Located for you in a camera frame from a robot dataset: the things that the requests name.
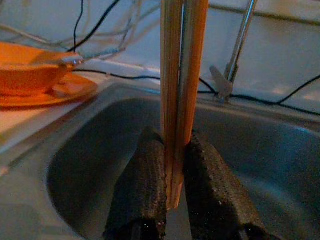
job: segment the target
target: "sink basin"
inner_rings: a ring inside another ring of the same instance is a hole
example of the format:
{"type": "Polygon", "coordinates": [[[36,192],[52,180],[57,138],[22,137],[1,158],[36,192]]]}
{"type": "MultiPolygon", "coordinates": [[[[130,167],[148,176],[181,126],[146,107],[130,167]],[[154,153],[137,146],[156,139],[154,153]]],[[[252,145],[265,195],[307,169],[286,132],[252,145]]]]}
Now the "sink basin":
{"type": "MultiPolygon", "coordinates": [[[[146,126],[160,127],[158,95],[120,99],[59,148],[47,189],[61,218],[85,239],[104,231],[114,185],[146,126]]],[[[320,239],[319,125],[279,113],[200,100],[194,129],[249,190],[267,229],[288,240],[320,239]]],[[[187,203],[168,213],[167,240],[192,239],[187,203]]]]}

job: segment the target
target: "saucer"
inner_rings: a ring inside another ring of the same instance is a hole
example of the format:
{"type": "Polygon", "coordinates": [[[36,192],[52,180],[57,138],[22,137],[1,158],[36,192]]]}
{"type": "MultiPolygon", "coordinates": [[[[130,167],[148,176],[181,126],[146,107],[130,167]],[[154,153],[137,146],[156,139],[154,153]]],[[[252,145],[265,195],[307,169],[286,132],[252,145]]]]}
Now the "saucer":
{"type": "Polygon", "coordinates": [[[0,107],[37,107],[82,100],[94,93],[98,85],[82,76],[68,73],[53,88],[36,96],[0,94],[0,107]]]}

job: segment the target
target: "orange bowl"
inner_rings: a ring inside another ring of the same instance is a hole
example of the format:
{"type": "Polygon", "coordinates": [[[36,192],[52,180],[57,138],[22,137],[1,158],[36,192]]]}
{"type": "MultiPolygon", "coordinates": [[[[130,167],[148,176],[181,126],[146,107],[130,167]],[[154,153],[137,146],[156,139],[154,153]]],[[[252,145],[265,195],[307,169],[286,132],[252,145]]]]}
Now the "orange bowl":
{"type": "Polygon", "coordinates": [[[47,92],[74,66],[45,62],[74,55],[0,42],[0,95],[35,96],[47,92]]]}

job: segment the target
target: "black cable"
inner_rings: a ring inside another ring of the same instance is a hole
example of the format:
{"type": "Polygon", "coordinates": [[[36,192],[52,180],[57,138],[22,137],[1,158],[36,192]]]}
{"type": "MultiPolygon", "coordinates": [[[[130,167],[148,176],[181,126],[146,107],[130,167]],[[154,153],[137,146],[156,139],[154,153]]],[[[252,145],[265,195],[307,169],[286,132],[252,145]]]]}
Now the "black cable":
{"type": "Polygon", "coordinates": [[[138,80],[138,79],[155,79],[155,80],[160,80],[160,77],[157,76],[122,76],[122,75],[117,75],[117,74],[113,74],[110,73],[109,74],[112,77],[116,77],[116,78],[121,78],[121,79],[129,79],[129,80],[138,80]]]}
{"type": "Polygon", "coordinates": [[[218,93],[216,92],[216,90],[214,90],[214,88],[212,86],[210,86],[209,83],[207,83],[205,80],[199,78],[200,82],[203,83],[208,89],[210,89],[210,91],[214,94],[217,95],[218,93]]]}
{"type": "MultiPolygon", "coordinates": [[[[142,75],[142,76],[123,76],[123,75],[118,75],[118,74],[113,74],[113,73],[107,73],[105,71],[99,71],[99,70],[85,70],[85,69],[75,69],[73,70],[73,72],[89,72],[89,73],[98,73],[98,74],[105,74],[105,75],[109,75],[112,77],[116,77],[116,78],[121,78],[121,79],[128,79],[128,80],[138,80],[138,79],[155,79],[155,80],[160,80],[160,77],[156,77],[156,76],[146,76],[146,75],[142,75]]],[[[305,84],[301,85],[299,88],[297,88],[297,90],[293,91],[289,96],[292,97],[292,95],[294,95],[295,93],[297,93],[299,90],[301,90],[302,88],[306,87],[307,85],[311,84],[312,82],[316,81],[317,79],[319,79],[320,76],[316,76],[313,79],[309,80],[308,82],[306,82],[305,84]]],[[[211,87],[209,85],[209,83],[207,83],[205,80],[199,78],[199,81],[201,83],[203,83],[210,91],[198,91],[199,94],[214,94],[217,95],[219,94],[213,87],[211,87]]],[[[248,96],[248,95],[241,95],[241,94],[231,94],[230,98],[237,98],[237,99],[244,99],[244,100],[249,100],[249,101],[253,101],[253,102],[257,102],[257,103],[262,103],[265,105],[269,105],[269,106],[281,106],[287,109],[292,109],[301,113],[305,113],[305,114],[311,114],[311,115],[316,115],[316,116],[320,116],[320,113],[317,112],[313,112],[313,111],[308,111],[308,110],[304,110],[298,107],[294,107],[294,106],[289,106],[289,105],[285,105],[282,104],[282,102],[284,102],[285,100],[288,99],[288,97],[285,97],[284,99],[278,101],[278,102],[273,102],[273,101],[268,101],[268,100],[263,100],[263,99],[259,99],[253,96],[248,96]]]]}
{"type": "Polygon", "coordinates": [[[301,89],[303,89],[304,87],[308,86],[309,84],[315,82],[316,80],[320,79],[320,75],[312,78],[311,80],[307,81],[306,83],[302,84],[300,87],[298,87],[296,90],[294,90],[292,93],[290,93],[288,96],[286,96],[285,98],[283,98],[280,101],[277,101],[277,104],[282,104],[284,101],[288,100],[289,98],[291,98],[294,94],[296,94],[297,92],[299,92],[301,89]]]}
{"type": "Polygon", "coordinates": [[[78,28],[78,24],[82,18],[82,15],[84,14],[84,0],[81,0],[81,12],[80,15],[76,21],[76,24],[74,26],[74,30],[73,30],[73,51],[76,52],[76,45],[77,45],[77,28],[78,28]]]}
{"type": "Polygon", "coordinates": [[[100,20],[98,21],[98,23],[94,26],[94,28],[91,30],[91,32],[83,39],[81,40],[79,43],[77,43],[75,46],[73,46],[72,48],[70,48],[67,52],[72,52],[75,51],[78,47],[80,47],[82,44],[84,44],[85,42],[87,42],[94,34],[95,32],[98,30],[98,28],[100,27],[100,25],[104,22],[105,18],[109,15],[109,13],[112,11],[112,9],[114,9],[114,7],[120,2],[120,0],[114,0],[113,3],[111,3],[111,5],[105,10],[104,14],[102,15],[102,17],[100,18],[100,20]]]}

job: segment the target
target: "wooden stick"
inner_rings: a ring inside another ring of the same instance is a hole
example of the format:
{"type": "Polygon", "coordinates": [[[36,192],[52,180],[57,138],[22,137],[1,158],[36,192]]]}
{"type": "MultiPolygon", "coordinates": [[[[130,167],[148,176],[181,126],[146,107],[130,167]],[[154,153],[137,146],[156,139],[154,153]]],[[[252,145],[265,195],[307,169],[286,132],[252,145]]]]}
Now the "wooden stick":
{"type": "Polygon", "coordinates": [[[183,0],[161,2],[161,128],[165,146],[167,208],[172,207],[172,174],[178,113],[178,82],[183,0]]]}
{"type": "Polygon", "coordinates": [[[185,0],[171,206],[177,208],[183,185],[185,148],[190,142],[196,110],[208,0],[185,0]]]}

